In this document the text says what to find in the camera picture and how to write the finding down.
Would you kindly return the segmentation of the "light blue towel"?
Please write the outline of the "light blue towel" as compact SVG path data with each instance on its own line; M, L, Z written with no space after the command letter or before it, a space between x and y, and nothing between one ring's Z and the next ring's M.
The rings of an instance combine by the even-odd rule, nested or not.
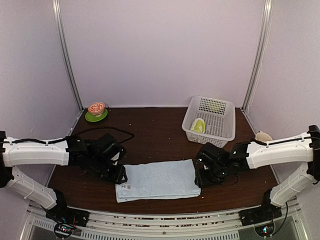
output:
M193 198L201 194L191 159L127 164L125 170L127 182L115 186L118 203Z

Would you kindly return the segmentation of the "green patterned towel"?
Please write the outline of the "green patterned towel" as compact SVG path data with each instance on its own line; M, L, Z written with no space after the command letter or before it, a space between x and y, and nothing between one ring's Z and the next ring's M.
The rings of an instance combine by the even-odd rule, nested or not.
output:
M206 131L206 123L202 118L196 118L190 127L190 130L197 133L205 133Z

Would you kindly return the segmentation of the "white plastic basket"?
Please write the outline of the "white plastic basket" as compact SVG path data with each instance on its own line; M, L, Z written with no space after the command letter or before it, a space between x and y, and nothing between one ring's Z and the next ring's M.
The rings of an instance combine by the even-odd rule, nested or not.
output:
M193 122L198 119L204 121L203 133L192 130ZM229 101L195 95L190 100L181 128L190 142L211 143L222 148L235 139L235 105Z

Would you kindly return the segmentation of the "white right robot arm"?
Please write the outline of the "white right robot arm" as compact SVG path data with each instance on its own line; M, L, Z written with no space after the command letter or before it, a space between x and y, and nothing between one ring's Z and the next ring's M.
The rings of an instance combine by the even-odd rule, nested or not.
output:
M286 180L263 194L256 216L266 221L276 212L276 208L320 181L320 129L310 125L308 131L293 137L271 141L252 139L235 144L230 151L208 142L195 159L202 164L202 168L195 172L195 184L200 188L221 184L227 176L236 176L246 170L300 162L299 168Z

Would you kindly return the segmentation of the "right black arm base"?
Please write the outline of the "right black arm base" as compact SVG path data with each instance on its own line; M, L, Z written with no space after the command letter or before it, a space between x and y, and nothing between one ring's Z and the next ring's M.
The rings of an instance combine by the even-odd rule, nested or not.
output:
M242 226L259 224L282 216L281 207L271 204L271 190L270 188L263 194L261 206L239 212Z

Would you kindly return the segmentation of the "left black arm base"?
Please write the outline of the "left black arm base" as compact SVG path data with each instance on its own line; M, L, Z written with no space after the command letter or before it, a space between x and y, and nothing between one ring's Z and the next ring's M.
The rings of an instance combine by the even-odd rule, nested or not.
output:
M59 190L54 190L54 193L56 205L51 209L44 209L46 217L54 220L56 223L86 227L90 213L85 210L68 207L63 193Z

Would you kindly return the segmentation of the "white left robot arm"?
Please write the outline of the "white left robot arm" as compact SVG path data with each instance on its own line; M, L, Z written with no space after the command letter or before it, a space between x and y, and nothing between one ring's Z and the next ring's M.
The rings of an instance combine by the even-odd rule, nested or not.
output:
M0 186L30 199L61 222L72 218L62 192L47 188L19 170L22 165L76 166L103 181L120 185L127 182L126 168L119 160L126 150L109 133L97 140L79 136L40 140L7 137L0 133Z

